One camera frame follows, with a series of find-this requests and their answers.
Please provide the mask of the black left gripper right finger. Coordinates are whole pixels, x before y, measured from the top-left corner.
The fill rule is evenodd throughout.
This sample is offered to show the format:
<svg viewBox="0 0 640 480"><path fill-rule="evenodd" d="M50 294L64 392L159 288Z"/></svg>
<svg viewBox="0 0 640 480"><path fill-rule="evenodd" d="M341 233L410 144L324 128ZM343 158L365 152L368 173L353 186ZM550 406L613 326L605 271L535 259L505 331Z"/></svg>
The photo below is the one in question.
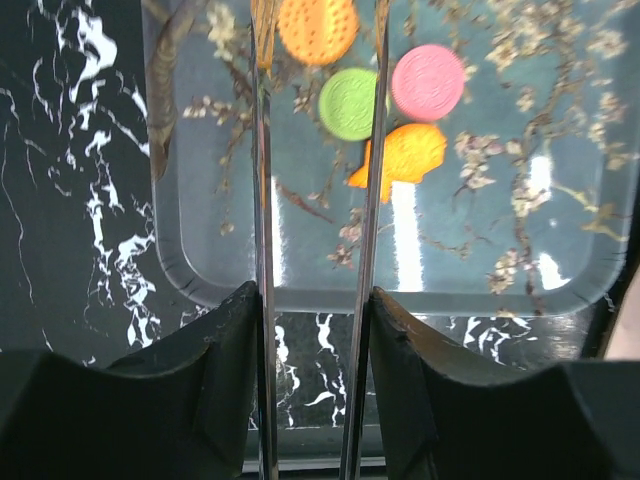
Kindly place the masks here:
<svg viewBox="0 0 640 480"><path fill-rule="evenodd" d="M392 479L635 479L639 366L527 372L451 341L382 289L370 356Z"/></svg>

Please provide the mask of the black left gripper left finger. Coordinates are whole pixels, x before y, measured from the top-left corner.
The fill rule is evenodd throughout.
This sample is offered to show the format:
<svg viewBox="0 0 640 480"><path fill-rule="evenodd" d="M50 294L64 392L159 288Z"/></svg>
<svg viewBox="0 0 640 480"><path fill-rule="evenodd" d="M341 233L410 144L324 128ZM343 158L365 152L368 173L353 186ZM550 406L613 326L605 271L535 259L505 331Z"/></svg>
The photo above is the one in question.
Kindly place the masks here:
<svg viewBox="0 0 640 480"><path fill-rule="evenodd" d="M104 369L36 350L1 356L5 479L233 479L256 371L258 291Z"/></svg>

